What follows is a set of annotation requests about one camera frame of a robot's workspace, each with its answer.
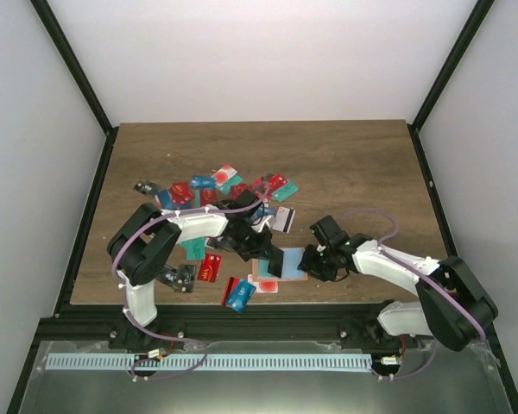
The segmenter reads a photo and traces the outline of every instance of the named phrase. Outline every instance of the wooden table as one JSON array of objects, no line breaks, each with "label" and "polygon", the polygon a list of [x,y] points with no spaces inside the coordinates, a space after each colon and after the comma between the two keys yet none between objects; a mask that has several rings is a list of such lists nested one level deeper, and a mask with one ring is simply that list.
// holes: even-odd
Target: wooden table
[{"label": "wooden table", "polygon": [[[118,304],[117,282],[105,251],[110,238],[149,198],[132,188],[139,179],[169,187],[194,174],[234,166],[244,182],[282,173],[300,190],[281,205],[294,208],[289,234],[274,231],[281,248],[314,242],[308,227],[321,217],[373,207],[396,217],[399,235],[388,245],[411,254],[445,258],[435,215],[413,144],[403,121],[214,122],[123,124],[119,129],[98,207],[75,283],[72,304]],[[344,222],[350,234],[380,237],[391,230],[383,217],[361,214]],[[158,304],[218,304],[230,276],[246,278],[251,262],[222,252],[216,283],[196,281],[194,292],[176,293],[156,283]],[[169,264],[186,262],[177,247]],[[383,280],[352,274],[341,283],[310,278],[279,284],[277,294],[255,294],[251,303],[351,303],[410,300]]]}]

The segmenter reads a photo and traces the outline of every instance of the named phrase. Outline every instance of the white wall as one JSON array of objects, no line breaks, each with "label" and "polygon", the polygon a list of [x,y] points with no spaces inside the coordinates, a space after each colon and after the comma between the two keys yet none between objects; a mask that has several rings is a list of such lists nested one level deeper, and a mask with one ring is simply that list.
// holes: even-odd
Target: white wall
[{"label": "white wall", "polygon": [[115,124],[413,121],[475,0],[50,0]]},{"label": "white wall", "polygon": [[421,139],[518,387],[518,0],[494,4]]},{"label": "white wall", "polygon": [[0,1],[0,413],[53,311],[104,136],[29,1]]}]

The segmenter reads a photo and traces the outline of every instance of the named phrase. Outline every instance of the black metal frame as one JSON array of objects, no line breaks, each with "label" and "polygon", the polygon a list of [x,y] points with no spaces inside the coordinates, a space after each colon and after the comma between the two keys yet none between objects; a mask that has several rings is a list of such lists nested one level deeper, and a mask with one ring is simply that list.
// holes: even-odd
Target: black metal frame
[{"label": "black metal frame", "polygon": [[[464,25],[454,47],[452,48],[432,89],[422,104],[412,125],[408,125],[414,144],[426,188],[432,201],[439,229],[448,254],[457,254],[449,225],[439,200],[432,174],[422,149],[419,132],[444,90],[452,73],[461,60],[471,40],[479,29],[484,17],[490,10],[494,0],[478,0],[471,15]],[[8,409],[8,413],[18,412],[28,378],[33,368],[38,346],[42,341],[110,341],[113,344],[118,338],[111,338],[111,333],[125,329],[125,319],[121,305],[71,305],[70,299],[86,240],[90,232],[94,212],[98,204],[99,194],[104,183],[111,153],[118,128],[113,128],[101,103],[98,101],[88,78],[77,57],[71,49],[47,0],[31,0],[44,27],[54,41],[67,68],[81,89],[87,103],[92,109],[105,134],[98,169],[96,171],[90,195],[86,202],[84,215],[79,226],[73,251],[67,265],[66,275],[60,290],[54,317],[42,319],[29,349],[27,360],[23,366],[20,379]],[[236,314],[220,306],[158,306],[157,323],[161,330],[168,332],[185,332],[186,336],[208,341],[244,341],[244,340],[278,340],[278,341],[340,341],[344,348],[361,348],[369,353],[383,353],[393,350],[399,344],[375,344],[365,342],[358,334],[357,325],[364,325],[375,315],[382,304],[315,304],[315,305],[262,305],[252,306],[243,314]],[[347,335],[342,338],[341,332]],[[493,353],[501,362],[500,375],[505,385],[509,402],[518,413],[518,393],[510,375],[501,345],[491,326],[489,342]]]}]

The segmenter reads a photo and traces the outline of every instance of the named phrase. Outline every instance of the white linear rail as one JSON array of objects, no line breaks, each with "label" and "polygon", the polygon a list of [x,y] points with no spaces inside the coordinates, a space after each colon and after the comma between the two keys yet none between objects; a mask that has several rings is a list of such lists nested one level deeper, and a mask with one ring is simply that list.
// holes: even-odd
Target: white linear rail
[{"label": "white linear rail", "polygon": [[[201,354],[171,354],[159,363],[145,361],[138,370],[182,371],[201,359]],[[47,370],[125,371],[134,354],[49,354]],[[369,354],[210,354],[196,371],[333,371],[369,373]]]}]

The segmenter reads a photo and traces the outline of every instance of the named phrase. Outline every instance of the gray wall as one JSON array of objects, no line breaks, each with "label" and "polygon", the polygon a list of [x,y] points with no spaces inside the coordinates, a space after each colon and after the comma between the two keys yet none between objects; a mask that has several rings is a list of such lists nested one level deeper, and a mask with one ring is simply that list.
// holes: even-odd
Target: gray wall
[{"label": "gray wall", "polygon": [[495,3],[421,140],[518,387],[518,0]]},{"label": "gray wall", "polygon": [[475,0],[50,0],[114,123],[412,121]]},{"label": "gray wall", "polygon": [[0,1],[0,413],[49,317],[104,137],[29,1]]}]

